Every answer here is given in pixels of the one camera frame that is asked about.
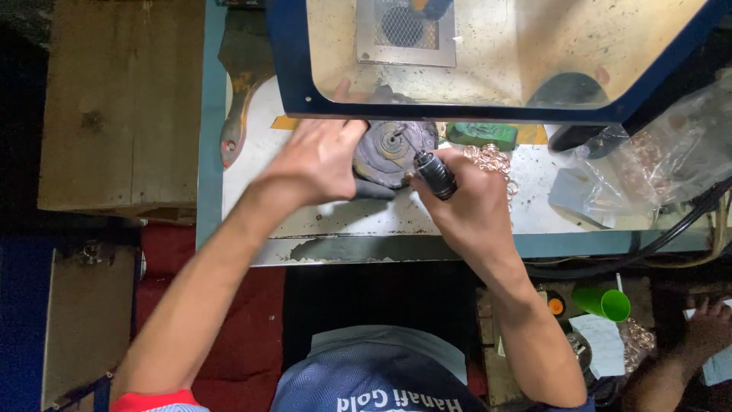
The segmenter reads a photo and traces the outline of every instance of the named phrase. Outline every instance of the white work surface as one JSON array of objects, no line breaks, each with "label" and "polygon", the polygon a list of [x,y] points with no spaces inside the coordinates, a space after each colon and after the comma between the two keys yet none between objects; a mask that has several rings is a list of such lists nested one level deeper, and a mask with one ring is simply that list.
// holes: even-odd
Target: white work surface
[{"label": "white work surface", "polygon": [[[264,169],[292,134],[289,130],[270,128],[275,118],[284,114],[275,77],[254,94],[247,114],[244,147],[239,158],[224,171],[222,218],[226,217],[247,184]],[[549,205],[549,191],[557,171],[565,162],[562,156],[550,153],[546,145],[531,144],[520,145],[509,156],[511,178],[520,187],[511,202],[515,235],[600,230],[588,219],[584,220]],[[667,229],[680,218],[677,214],[661,216],[653,229]],[[695,225],[706,227],[704,220],[700,219]],[[640,229],[651,229],[651,216],[621,217],[613,228]],[[303,207],[287,218],[270,238],[317,238],[334,235],[439,235],[439,231],[417,193],[405,188],[391,202],[359,200]]]}]

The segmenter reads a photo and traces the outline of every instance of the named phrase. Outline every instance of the plastic bag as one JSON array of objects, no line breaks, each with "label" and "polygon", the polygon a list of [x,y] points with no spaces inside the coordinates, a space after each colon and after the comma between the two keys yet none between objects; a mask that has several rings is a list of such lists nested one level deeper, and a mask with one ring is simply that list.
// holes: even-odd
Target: plastic bag
[{"label": "plastic bag", "polygon": [[[583,214],[649,212],[730,177],[731,135],[732,74],[685,96],[633,137],[619,125],[604,129],[572,150],[574,169],[564,173],[585,174],[593,185],[581,195]],[[606,157],[591,158],[591,148],[618,140]]]}]

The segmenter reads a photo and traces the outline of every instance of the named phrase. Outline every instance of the hand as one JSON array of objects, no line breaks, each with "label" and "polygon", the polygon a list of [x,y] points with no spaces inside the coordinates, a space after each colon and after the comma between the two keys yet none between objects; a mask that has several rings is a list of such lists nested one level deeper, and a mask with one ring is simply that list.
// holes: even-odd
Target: hand
[{"label": "hand", "polygon": [[488,264],[490,268],[505,257],[518,257],[503,175],[482,171],[455,149],[434,153],[455,175],[455,194],[443,202],[419,176],[411,180],[411,186],[447,244],[471,266]]},{"label": "hand", "polygon": [[[344,78],[335,100],[351,100],[350,85]],[[356,194],[354,150],[366,130],[363,120],[303,120],[253,185],[271,187],[294,209],[351,199]]]},{"label": "hand", "polygon": [[684,349],[699,364],[732,346],[732,308],[724,299],[710,305],[705,298],[689,319],[688,326]]}]

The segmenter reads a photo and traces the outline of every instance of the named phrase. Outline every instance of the red sleeve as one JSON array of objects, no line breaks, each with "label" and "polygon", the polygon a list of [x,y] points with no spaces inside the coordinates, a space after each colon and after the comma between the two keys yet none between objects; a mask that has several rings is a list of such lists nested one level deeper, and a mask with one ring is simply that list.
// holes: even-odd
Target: red sleeve
[{"label": "red sleeve", "polygon": [[193,399],[193,394],[189,390],[182,389],[174,394],[168,395],[148,396],[124,394],[120,396],[114,404],[112,404],[109,412],[144,412],[160,408],[162,406],[174,405],[176,403],[201,406],[195,401],[195,399]]}]

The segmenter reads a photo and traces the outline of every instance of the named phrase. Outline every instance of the green polishing compound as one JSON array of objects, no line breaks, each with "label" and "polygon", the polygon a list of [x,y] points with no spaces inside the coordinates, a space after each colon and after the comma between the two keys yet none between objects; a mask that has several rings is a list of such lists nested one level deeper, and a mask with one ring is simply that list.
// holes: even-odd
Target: green polishing compound
[{"label": "green polishing compound", "polygon": [[511,125],[465,122],[447,124],[447,139],[452,143],[478,147],[492,143],[502,152],[510,152],[516,148],[516,136],[518,129]]}]

